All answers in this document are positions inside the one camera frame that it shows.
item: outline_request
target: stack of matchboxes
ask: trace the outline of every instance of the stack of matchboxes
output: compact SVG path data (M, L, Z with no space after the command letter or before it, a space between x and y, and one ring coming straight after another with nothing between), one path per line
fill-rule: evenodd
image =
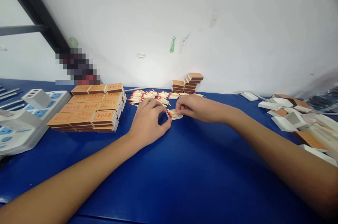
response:
M203 79L204 77L200 73L189 73L188 76L184 79L184 93L196 93L196 86L197 84L201 83Z
M76 86L71 93L48 126L63 132L116 132L127 101L122 83Z
M178 81L178 80L173 80L171 82L171 91L174 93L183 93L184 91L184 82L183 81Z

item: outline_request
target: black metal frame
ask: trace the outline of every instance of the black metal frame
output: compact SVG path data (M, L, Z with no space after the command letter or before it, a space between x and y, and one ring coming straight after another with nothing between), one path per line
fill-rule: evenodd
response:
M41 32L55 52L58 49L70 48L42 0L18 0L18 2L32 19L35 26L2 27L0 28L0 36L38 31Z

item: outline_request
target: person's left hand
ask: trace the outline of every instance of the person's left hand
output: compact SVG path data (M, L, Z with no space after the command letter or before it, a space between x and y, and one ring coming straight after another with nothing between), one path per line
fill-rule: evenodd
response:
M161 112L167 112L167 109L152 98L145 98L138 105L128 135L140 143L141 147L153 143L171 127L171 119L168 119L163 125L158 124L158 116Z

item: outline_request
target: power strip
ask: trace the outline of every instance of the power strip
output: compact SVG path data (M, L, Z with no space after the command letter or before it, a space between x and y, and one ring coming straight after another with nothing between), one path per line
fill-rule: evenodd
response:
M68 91L51 91L46 94L52 99L47 108L39 110L30 104L23 108L42 120L37 128L24 131L0 128L0 155L15 155L34 148L48 130L47 122L66 105L71 97Z

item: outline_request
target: blue table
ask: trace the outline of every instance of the blue table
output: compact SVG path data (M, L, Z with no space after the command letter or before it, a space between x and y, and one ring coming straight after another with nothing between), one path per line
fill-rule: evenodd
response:
M6 89L68 90L53 82L0 80ZM240 95L205 94L232 105L288 140L266 111ZM176 100L170 100L172 106ZM126 105L116 133L49 129L38 145L0 170L0 203L95 153L128 132L136 107ZM189 117L113 172L70 223L322 223L234 130Z

